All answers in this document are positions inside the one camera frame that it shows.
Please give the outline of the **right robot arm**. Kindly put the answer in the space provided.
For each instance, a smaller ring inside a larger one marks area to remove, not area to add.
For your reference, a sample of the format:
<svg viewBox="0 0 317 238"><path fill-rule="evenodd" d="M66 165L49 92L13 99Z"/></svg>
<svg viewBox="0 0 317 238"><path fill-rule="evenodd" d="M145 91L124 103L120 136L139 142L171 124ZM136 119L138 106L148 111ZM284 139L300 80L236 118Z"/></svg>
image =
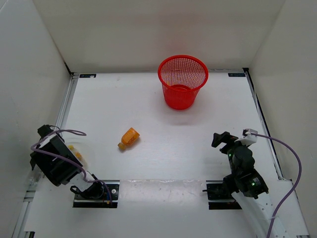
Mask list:
<svg viewBox="0 0 317 238"><path fill-rule="evenodd" d="M269 188L264 178L255 169L255 159L250 146L257 142L259 137L274 140L288 148L298 162L298 175L290 190L283 196L279 203L274 206L269 194ZM302 163L295 152L285 142L270 136L259 134L253 129L244 129L241 138L225 131L221 134L214 133L211 146L224 146L220 149L228 158L231 173L223 178L221 187L213 190L215 195L234 198L242 208L249 223L259 238L287 238L288 231L283 225L277 213L286 199L297 188L302 176Z"/></svg>

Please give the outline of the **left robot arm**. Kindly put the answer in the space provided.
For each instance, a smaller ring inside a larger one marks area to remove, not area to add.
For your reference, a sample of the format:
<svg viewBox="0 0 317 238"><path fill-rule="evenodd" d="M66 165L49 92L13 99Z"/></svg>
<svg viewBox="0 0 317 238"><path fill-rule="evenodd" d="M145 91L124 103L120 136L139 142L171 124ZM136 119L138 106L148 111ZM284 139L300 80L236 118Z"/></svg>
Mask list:
<svg viewBox="0 0 317 238"><path fill-rule="evenodd" d="M37 166L55 186L70 184L70 191L83 199L108 199L108 186L88 171L80 152L65 143L63 132L86 135L78 130L42 125L38 128L40 140L31 146L31 168Z"/></svg>

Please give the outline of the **clear bottle blue cap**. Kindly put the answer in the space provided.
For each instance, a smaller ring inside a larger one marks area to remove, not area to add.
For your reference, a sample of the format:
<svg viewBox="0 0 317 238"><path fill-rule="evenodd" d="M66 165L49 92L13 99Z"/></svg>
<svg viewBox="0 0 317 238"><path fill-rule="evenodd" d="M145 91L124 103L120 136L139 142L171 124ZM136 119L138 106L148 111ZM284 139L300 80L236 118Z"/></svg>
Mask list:
<svg viewBox="0 0 317 238"><path fill-rule="evenodd" d="M45 175L41 171L31 171L29 176L29 186L37 186L38 182L44 178Z"/></svg>

